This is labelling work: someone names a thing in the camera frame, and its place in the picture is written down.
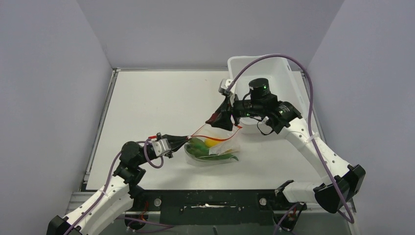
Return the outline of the green leafy vegetable toy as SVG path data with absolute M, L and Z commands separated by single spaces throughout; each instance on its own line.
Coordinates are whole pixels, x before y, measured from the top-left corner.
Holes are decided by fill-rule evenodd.
M 199 138 L 191 138 L 185 145 L 185 151 L 194 158 L 207 159 L 211 157 L 209 154 L 209 147 Z

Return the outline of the brown mushroom toy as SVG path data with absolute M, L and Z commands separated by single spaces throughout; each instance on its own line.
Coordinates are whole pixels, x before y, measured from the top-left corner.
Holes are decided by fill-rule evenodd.
M 206 124 L 212 125 L 215 123 L 216 119 L 217 119 L 218 114 L 217 113 L 213 113 L 211 115 L 211 117 L 206 121 Z

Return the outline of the green chili pepper toy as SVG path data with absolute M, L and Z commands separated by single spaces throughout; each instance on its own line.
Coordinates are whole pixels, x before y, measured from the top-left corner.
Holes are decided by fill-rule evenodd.
M 208 155 L 208 156 L 200 156 L 196 157 L 198 160 L 203 161 L 225 161 L 225 160 L 236 160 L 239 161 L 239 159 L 233 155 L 233 154 L 221 154 L 221 155 Z

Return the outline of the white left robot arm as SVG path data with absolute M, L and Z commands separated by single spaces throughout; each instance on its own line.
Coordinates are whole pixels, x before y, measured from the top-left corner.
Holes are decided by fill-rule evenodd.
M 96 235 L 125 211 L 131 209 L 144 189 L 138 184 L 146 171 L 145 163 L 172 158 L 190 136 L 161 135 L 145 141 L 126 142 L 113 160 L 104 185 L 72 212 L 55 216 L 48 224 L 48 235 Z

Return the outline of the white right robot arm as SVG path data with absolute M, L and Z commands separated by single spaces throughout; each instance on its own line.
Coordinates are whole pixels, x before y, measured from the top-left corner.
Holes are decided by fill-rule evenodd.
M 339 157 L 313 132 L 301 112 L 287 101 L 280 101 L 266 78 L 249 83 L 248 100 L 239 100 L 233 80 L 223 79 L 219 93 L 225 99 L 206 121 L 211 127 L 231 131 L 241 118 L 259 117 L 273 133 L 289 141 L 311 164 L 320 177 L 316 183 L 288 180 L 275 190 L 278 207 L 287 209 L 296 202 L 317 203 L 329 213 L 337 213 L 361 187 L 366 171 Z

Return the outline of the clear orange zip bag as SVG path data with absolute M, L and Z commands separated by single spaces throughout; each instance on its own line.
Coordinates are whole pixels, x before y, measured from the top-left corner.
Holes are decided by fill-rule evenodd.
M 202 125 L 184 145 L 186 162 L 200 167 L 238 162 L 240 130 L 241 126 L 233 126 L 231 131 L 227 131 Z

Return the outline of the yellow corn toy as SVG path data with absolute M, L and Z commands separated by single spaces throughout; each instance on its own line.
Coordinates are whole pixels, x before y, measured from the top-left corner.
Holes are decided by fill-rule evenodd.
M 216 146 L 216 145 L 218 145 L 222 142 L 217 141 L 217 140 L 212 140 L 212 139 L 205 139 L 204 143 L 208 148 L 211 148 L 211 147 Z

